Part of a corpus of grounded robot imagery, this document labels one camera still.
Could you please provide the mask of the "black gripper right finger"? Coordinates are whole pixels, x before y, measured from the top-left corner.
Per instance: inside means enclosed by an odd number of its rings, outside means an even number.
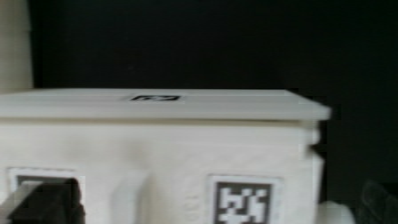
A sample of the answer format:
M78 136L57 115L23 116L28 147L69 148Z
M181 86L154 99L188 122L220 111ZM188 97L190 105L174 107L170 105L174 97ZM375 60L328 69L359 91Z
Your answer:
M357 224L398 224L398 183L366 182Z

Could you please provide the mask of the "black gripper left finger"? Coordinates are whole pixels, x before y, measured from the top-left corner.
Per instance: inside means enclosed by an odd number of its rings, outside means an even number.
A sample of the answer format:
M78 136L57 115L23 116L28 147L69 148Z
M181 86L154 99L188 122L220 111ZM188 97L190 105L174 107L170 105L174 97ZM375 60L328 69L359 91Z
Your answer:
M81 191L74 178L26 180L0 204L0 224L85 224Z

